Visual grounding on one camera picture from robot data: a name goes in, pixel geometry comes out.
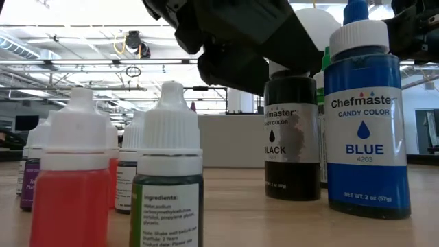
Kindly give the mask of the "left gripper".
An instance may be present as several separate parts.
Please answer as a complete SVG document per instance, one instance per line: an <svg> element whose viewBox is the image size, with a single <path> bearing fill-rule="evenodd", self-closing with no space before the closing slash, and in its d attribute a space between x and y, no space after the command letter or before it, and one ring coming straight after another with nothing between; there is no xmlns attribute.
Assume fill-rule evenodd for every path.
<svg viewBox="0 0 439 247"><path fill-rule="evenodd" d="M197 17L196 1L220 5L222 18L230 26L231 42L201 28L204 22L212 21L213 15ZM198 58L198 71L208 85L262 96L269 80L264 58L295 71L316 71L322 58L288 0L142 2L151 17L164 19L175 29L174 36L183 50L188 54L204 52Z"/></svg>

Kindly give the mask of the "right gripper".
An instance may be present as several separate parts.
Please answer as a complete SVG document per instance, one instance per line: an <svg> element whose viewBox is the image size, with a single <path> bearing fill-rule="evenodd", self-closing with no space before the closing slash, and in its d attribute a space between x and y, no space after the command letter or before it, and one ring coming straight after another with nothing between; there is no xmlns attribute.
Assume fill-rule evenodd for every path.
<svg viewBox="0 0 439 247"><path fill-rule="evenodd" d="M392 0L390 52L416 64L439 64L439 0Z"/></svg>

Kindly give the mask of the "green Chefmaster colour bottle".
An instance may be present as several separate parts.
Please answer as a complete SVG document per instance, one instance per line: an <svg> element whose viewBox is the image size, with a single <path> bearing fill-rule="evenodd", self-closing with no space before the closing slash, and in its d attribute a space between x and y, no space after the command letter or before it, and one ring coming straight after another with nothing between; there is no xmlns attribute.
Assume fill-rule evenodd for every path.
<svg viewBox="0 0 439 247"><path fill-rule="evenodd" d="M329 47L325 47L322 58L322 68L313 78L316 81L318 105L318 132L320 144L320 186L327 188L327 156L325 143L325 118L324 118L324 70L331 64Z"/></svg>

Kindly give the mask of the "white plastic storage bin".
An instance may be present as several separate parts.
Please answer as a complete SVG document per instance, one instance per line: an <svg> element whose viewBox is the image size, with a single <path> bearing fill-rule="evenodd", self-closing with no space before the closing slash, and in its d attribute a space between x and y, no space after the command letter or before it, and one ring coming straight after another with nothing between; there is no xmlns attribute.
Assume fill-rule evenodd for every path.
<svg viewBox="0 0 439 247"><path fill-rule="evenodd" d="M200 115L205 168L263 168L263 115Z"/></svg>

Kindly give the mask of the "blue Chefmaster colour bottle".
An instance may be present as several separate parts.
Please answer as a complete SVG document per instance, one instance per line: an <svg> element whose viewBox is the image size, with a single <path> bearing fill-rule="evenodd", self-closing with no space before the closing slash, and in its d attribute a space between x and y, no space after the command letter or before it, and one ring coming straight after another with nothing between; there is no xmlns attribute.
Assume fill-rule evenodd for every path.
<svg viewBox="0 0 439 247"><path fill-rule="evenodd" d="M366 0L348 0L324 70L329 206L378 219L410 216L400 61Z"/></svg>

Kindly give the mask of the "black Chefmaster colour bottle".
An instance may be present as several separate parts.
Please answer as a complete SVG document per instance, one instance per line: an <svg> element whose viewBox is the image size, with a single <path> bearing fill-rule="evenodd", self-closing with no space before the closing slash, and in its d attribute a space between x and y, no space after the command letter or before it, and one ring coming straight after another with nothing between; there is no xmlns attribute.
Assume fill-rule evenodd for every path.
<svg viewBox="0 0 439 247"><path fill-rule="evenodd" d="M320 198L316 81L308 71L269 61L264 86L265 194L312 201Z"/></svg>

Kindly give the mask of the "green small dropper bottle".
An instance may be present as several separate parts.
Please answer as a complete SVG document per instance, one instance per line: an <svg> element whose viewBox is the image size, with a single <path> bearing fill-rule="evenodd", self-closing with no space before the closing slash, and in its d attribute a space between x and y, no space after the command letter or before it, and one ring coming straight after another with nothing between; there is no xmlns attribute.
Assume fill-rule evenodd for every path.
<svg viewBox="0 0 439 247"><path fill-rule="evenodd" d="M177 82L144 116L132 184L129 247L202 247L204 178L198 116Z"/></svg>

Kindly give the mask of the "purple small dropper bottle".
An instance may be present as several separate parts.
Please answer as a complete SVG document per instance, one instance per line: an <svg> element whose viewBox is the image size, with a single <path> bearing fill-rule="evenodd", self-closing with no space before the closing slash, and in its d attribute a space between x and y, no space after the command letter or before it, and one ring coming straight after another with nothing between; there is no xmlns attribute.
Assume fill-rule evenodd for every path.
<svg viewBox="0 0 439 247"><path fill-rule="evenodd" d="M47 144L47 135L50 123L48 119L41 119L35 129L30 131L30 145L21 190L20 208L22 211L31 211L34 199L36 178L40 171L40 158L43 148Z"/></svg>

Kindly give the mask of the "white globe table lamp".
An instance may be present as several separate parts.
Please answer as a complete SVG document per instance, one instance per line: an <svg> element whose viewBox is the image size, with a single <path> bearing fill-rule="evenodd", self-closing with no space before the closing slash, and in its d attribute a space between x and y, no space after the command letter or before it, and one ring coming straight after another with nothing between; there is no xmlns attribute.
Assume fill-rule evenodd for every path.
<svg viewBox="0 0 439 247"><path fill-rule="evenodd" d="M312 39L318 51L329 46L329 39L340 23L327 11L317 8L305 8L295 11L296 16Z"/></svg>

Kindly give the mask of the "dark blue small dropper bottle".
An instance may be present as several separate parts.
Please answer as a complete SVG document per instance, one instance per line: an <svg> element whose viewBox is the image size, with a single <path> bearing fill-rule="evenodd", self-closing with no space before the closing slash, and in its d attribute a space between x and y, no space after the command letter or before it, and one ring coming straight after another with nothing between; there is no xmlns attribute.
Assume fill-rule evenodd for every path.
<svg viewBox="0 0 439 247"><path fill-rule="evenodd" d="M131 212L132 182L137 173L137 152L142 145L144 133L145 112L136 111L123 133L122 146L119 151L117 165L117 184L115 196L115 211L129 215Z"/></svg>

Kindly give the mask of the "orange small dropper bottle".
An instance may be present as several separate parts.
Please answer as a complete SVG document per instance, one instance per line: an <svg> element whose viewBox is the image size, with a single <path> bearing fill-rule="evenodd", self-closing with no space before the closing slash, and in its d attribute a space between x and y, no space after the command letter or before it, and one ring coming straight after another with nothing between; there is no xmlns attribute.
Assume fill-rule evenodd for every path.
<svg viewBox="0 0 439 247"><path fill-rule="evenodd" d="M110 200L109 209L114 209L117 186L117 165L119 163L119 146L117 128L112 124L109 113L102 113L106 120L106 153L109 156Z"/></svg>

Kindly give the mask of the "black flat screen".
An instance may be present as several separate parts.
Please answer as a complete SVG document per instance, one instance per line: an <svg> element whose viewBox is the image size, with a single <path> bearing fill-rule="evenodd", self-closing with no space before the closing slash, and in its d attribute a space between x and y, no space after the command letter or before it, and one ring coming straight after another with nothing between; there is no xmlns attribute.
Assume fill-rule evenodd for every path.
<svg viewBox="0 0 439 247"><path fill-rule="evenodd" d="M15 117L14 129L16 131L29 131L34 129L38 122L38 115L17 115Z"/></svg>

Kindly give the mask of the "orange-red small dropper bottle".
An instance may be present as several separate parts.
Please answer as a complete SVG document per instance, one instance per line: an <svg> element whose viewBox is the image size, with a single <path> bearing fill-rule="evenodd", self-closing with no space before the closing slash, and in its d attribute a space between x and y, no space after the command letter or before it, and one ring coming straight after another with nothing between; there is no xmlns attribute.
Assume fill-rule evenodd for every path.
<svg viewBox="0 0 439 247"><path fill-rule="evenodd" d="M106 247L109 160L106 118L92 90L73 88L43 146L29 247Z"/></svg>

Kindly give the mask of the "black metal rack frame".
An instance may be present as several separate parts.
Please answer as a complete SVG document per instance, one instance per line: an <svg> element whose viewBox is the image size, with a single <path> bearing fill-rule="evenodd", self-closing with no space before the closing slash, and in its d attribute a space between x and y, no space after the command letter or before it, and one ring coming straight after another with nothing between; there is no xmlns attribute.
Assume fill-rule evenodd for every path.
<svg viewBox="0 0 439 247"><path fill-rule="evenodd" d="M228 89L216 86L184 87L188 106L195 102L199 115L225 115L228 112Z"/></svg>

